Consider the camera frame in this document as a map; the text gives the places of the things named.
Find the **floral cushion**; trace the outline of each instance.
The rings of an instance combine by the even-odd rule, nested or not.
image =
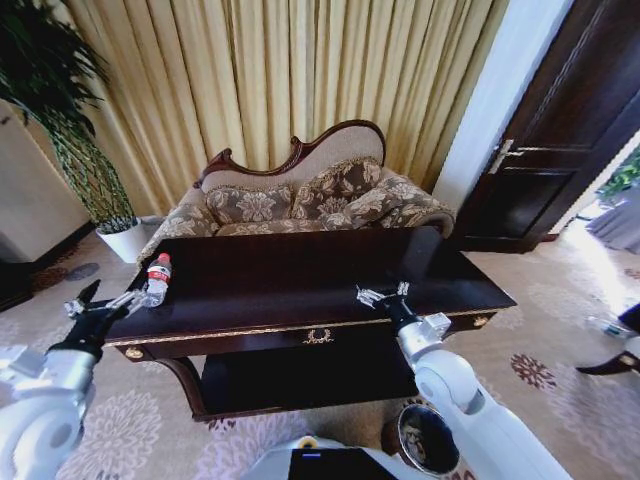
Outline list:
[[[325,230],[350,230],[355,228],[351,223],[351,219],[342,212],[320,215],[320,223],[322,223]]]
[[[315,220],[342,212],[349,202],[371,190],[380,179],[380,165],[371,157],[337,163],[300,187],[292,218]]]
[[[386,188],[376,187],[347,205],[344,215],[349,218],[353,228],[360,228],[379,220],[401,203],[402,199],[397,195]]]
[[[138,265],[155,251],[165,238],[213,237],[220,226],[211,212],[199,205],[178,205],[162,222],[138,255]]]
[[[317,220],[272,220],[270,222],[234,223],[218,231],[219,236],[267,235],[270,233],[318,232],[325,230]]]
[[[207,193],[207,206],[221,225],[281,220],[289,218],[291,187],[218,187]]]
[[[392,175],[380,181],[378,187],[387,189],[402,201],[376,222],[380,226],[417,227],[433,223],[445,238],[451,234],[455,219],[453,210],[415,186],[407,177]]]

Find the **table top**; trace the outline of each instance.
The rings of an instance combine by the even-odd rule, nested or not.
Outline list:
[[[173,267],[165,302],[116,322],[108,343],[379,319],[356,301],[356,284],[391,292],[409,281],[407,303],[421,315],[515,305],[432,227],[165,239],[161,252]]]

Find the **green leaves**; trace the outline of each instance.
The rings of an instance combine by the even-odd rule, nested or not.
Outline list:
[[[618,167],[609,181],[598,190],[598,195],[603,200],[609,200],[618,193],[631,188],[634,182],[639,180],[640,147],[636,148],[629,158]]]
[[[25,123],[33,116],[47,130],[68,185],[94,223],[105,233],[130,228],[129,199],[82,113],[83,105],[100,100],[82,80],[106,81],[102,59],[50,7],[33,0],[0,0],[0,45],[0,98],[20,107]]]
[[[83,77],[106,80],[102,59],[70,25],[32,0],[0,1],[0,97],[18,105],[45,127],[78,123],[94,132],[81,112],[99,100]]]

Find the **door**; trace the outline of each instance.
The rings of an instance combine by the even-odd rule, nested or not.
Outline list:
[[[576,0],[460,211],[460,248],[535,248],[640,128],[639,91],[640,2]]]

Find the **white plant pot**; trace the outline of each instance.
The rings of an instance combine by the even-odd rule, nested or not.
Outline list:
[[[136,218],[136,222],[137,223],[129,230],[118,233],[104,234],[100,232],[99,228],[96,228],[98,236],[102,238],[125,263],[135,263],[138,254],[149,240],[140,219]]]

